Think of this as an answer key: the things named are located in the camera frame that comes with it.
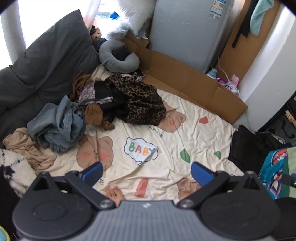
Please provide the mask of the small teddy bear toy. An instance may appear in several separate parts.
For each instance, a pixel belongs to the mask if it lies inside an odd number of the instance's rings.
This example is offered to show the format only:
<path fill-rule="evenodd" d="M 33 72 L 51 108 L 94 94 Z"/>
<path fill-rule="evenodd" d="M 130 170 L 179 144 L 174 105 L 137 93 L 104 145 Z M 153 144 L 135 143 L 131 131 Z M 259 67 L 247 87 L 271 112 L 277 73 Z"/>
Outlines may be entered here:
<path fill-rule="evenodd" d="M 99 52 L 100 47 L 107 39 L 101 37 L 101 31 L 99 28 L 92 26 L 90 29 L 90 36 L 92 40 L 92 45 L 95 48 L 96 52 Z"/>

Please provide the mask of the teal hanging towel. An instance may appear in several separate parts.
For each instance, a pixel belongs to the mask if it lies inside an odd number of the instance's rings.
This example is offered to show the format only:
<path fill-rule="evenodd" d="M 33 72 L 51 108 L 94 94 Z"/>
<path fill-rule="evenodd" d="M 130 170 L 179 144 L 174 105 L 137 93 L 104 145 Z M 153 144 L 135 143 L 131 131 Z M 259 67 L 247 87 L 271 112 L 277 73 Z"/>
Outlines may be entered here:
<path fill-rule="evenodd" d="M 274 0 L 259 0 L 251 15 L 250 32 L 258 36 L 265 12 L 274 6 Z"/>

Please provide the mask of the grey U-shaped neck pillow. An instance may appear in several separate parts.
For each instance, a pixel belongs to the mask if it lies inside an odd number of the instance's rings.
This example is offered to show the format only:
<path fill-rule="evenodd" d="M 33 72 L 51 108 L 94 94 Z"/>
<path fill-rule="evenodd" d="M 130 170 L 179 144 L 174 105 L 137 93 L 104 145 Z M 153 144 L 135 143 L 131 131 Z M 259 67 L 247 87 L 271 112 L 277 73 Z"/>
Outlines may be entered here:
<path fill-rule="evenodd" d="M 99 59 L 110 72 L 132 73 L 140 65 L 138 56 L 128 52 L 127 46 L 119 40 L 104 42 L 99 48 Z"/>

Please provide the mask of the white fuzzy patterned blanket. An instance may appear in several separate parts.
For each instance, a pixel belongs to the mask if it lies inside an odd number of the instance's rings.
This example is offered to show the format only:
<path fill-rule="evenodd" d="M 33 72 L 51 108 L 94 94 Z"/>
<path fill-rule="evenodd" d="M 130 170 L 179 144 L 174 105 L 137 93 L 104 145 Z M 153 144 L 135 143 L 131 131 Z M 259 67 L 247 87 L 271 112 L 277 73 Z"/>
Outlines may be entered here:
<path fill-rule="evenodd" d="M 6 149 L 1 149 L 1 171 L 20 198 L 23 197 L 37 177 L 24 156 Z"/>

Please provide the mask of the detergent bottle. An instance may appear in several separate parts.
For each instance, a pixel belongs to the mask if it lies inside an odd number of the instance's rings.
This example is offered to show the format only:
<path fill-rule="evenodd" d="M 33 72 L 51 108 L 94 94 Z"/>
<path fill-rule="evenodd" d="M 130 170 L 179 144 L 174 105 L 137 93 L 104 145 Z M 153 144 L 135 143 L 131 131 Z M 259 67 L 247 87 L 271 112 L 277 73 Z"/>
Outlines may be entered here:
<path fill-rule="evenodd" d="M 217 70 L 215 68 L 212 68 L 206 75 L 212 79 L 216 79 L 217 78 Z"/>

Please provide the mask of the white pillow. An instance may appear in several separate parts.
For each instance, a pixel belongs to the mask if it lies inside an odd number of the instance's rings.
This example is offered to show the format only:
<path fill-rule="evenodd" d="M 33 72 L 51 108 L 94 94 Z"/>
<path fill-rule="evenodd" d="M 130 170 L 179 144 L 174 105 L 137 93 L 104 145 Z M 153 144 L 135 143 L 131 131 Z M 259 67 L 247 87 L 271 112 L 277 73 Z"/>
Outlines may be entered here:
<path fill-rule="evenodd" d="M 116 12 L 115 26 L 108 28 L 107 39 L 120 40 L 130 31 L 137 39 L 149 38 L 149 25 L 156 1 L 105 1 L 109 13 Z"/>

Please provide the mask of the cream cartoon bear bedsheet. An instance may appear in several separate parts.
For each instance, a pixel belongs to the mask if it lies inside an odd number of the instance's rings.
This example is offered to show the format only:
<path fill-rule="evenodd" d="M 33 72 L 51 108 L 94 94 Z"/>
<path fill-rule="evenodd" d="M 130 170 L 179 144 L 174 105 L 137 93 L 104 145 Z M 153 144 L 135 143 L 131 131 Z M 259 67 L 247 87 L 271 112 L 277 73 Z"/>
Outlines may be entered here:
<path fill-rule="evenodd" d="M 94 188 L 105 193 L 118 187 L 127 200 L 178 202 L 199 189 L 191 175 L 194 162 L 212 171 L 241 176 L 228 156 L 234 127 L 203 108 L 159 90 L 166 117 L 158 126 L 131 125 L 116 118 L 114 129 L 88 125 L 80 142 L 65 154 L 40 149 L 55 157 L 52 176 L 82 171 L 95 161 L 103 175 Z"/>

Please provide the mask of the dark grey pillow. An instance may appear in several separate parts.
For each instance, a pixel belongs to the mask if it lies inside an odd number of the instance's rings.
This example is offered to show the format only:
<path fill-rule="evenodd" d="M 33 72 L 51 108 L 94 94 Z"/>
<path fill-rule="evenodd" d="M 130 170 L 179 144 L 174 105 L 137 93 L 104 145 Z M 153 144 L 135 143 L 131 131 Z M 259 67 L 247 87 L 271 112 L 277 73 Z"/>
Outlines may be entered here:
<path fill-rule="evenodd" d="M 59 104 L 78 73 L 91 74 L 98 63 L 80 10 L 56 22 L 1 70 L 1 139 L 26 127 L 46 103 Z"/>

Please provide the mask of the beige garment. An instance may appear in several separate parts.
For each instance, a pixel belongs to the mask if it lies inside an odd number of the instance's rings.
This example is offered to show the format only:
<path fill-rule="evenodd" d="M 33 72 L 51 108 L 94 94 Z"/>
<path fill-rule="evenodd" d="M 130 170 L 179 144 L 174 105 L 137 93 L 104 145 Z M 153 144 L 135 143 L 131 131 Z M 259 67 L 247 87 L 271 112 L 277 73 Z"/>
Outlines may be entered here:
<path fill-rule="evenodd" d="M 57 155 L 43 154 L 39 144 L 28 135 L 26 128 L 17 128 L 4 138 L 3 144 L 7 150 L 26 157 L 33 169 L 48 169 L 53 166 L 57 158 Z"/>

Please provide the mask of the brown garment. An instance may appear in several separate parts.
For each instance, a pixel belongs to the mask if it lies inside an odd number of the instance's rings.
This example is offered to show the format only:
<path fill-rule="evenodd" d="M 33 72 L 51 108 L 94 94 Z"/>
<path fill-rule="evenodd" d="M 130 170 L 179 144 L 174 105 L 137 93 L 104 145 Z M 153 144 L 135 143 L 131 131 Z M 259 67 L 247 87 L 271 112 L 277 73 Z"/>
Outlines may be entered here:
<path fill-rule="evenodd" d="M 72 92 L 70 94 L 70 100 L 72 102 L 78 103 L 81 91 L 87 84 L 91 82 L 94 82 L 91 79 L 91 75 L 80 71 L 72 81 Z M 115 129 L 114 124 L 108 120 L 108 117 L 103 113 L 103 110 L 99 104 L 86 104 L 80 106 L 82 106 L 86 124 L 101 126 L 106 131 Z"/>

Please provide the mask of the floral patterned garment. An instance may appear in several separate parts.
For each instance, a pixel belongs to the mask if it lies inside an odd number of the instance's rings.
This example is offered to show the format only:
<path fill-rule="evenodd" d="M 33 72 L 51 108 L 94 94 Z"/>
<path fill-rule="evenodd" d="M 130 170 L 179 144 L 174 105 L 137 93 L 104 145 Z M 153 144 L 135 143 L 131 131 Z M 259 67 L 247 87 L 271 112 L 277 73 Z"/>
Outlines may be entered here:
<path fill-rule="evenodd" d="M 96 99 L 95 97 L 95 88 L 94 82 L 87 84 L 84 89 L 81 91 L 78 99 L 80 105 L 86 104 L 105 104 L 112 102 L 113 97 L 107 96 L 104 98 Z"/>

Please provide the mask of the black garment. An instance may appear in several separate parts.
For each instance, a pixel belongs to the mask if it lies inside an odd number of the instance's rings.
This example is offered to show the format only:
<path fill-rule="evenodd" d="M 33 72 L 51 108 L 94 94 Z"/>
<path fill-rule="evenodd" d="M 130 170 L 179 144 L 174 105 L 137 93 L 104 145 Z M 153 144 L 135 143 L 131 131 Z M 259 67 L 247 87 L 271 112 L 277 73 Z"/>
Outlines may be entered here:
<path fill-rule="evenodd" d="M 105 81 L 95 81 L 94 91 L 96 100 L 109 100 L 119 102 L 120 93 L 115 87 L 108 87 Z"/>

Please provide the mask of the brown cardboard sheet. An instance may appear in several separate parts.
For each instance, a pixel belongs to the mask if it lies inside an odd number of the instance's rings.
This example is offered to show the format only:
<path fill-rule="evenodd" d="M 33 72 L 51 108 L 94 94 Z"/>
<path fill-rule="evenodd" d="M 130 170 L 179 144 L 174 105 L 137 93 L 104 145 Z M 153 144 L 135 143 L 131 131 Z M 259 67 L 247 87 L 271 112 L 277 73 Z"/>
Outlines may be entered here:
<path fill-rule="evenodd" d="M 124 37 L 129 52 L 140 59 L 144 82 L 177 95 L 230 124 L 247 110 L 247 105 L 216 80 L 172 57 L 147 48 L 147 40 Z"/>

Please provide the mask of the teal printed garment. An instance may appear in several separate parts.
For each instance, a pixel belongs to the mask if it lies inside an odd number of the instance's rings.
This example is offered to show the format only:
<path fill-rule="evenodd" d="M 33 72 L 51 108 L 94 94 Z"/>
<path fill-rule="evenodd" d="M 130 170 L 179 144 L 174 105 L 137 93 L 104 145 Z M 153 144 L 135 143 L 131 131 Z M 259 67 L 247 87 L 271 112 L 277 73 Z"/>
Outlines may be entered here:
<path fill-rule="evenodd" d="M 295 147 L 269 152 L 259 179 L 273 200 L 295 198 Z"/>

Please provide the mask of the blue-grey denim garment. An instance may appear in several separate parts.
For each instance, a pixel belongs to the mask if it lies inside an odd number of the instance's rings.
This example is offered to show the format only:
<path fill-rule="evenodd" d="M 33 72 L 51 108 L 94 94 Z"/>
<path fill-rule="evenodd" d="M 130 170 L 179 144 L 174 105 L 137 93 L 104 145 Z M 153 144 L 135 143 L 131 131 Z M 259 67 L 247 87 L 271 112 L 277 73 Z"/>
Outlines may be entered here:
<path fill-rule="evenodd" d="M 42 148 L 65 154 L 83 137 L 86 123 L 82 108 L 64 96 L 56 105 L 47 103 L 27 124 L 29 136 Z"/>

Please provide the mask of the black bag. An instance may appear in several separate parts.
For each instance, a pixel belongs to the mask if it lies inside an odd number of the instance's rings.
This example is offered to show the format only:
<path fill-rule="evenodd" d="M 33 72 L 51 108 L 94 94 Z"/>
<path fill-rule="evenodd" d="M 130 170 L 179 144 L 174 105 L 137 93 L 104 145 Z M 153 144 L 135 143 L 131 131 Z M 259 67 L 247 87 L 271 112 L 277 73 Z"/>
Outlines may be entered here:
<path fill-rule="evenodd" d="M 253 134 L 240 125 L 232 135 L 228 160 L 242 172 L 254 171 L 259 174 L 269 152 L 290 147 L 291 143 L 282 144 L 269 133 Z"/>

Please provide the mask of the purple white refill pouch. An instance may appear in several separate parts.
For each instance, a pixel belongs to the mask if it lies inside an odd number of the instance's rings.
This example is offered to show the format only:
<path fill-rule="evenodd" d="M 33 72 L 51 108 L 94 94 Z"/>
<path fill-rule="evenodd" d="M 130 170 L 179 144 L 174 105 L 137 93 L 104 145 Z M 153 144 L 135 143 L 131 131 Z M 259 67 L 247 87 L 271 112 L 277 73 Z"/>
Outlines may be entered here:
<path fill-rule="evenodd" d="M 217 78 L 216 80 L 218 83 L 226 87 L 232 93 L 239 95 L 239 90 L 237 88 L 239 83 L 239 78 L 236 75 L 232 75 L 232 77 L 229 80 L 226 80 L 223 78 Z"/>

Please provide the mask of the leopard print skirt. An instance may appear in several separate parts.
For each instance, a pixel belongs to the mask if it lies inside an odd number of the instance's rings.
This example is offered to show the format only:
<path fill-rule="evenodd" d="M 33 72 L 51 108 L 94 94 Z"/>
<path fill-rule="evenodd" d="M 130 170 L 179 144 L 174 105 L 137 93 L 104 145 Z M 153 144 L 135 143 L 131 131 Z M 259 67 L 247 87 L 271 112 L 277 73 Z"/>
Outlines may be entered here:
<path fill-rule="evenodd" d="M 117 118 L 133 125 L 158 126 L 166 116 L 166 108 L 157 89 L 137 80 L 137 75 L 122 76 L 114 73 L 105 79 L 105 85 L 121 95 Z"/>

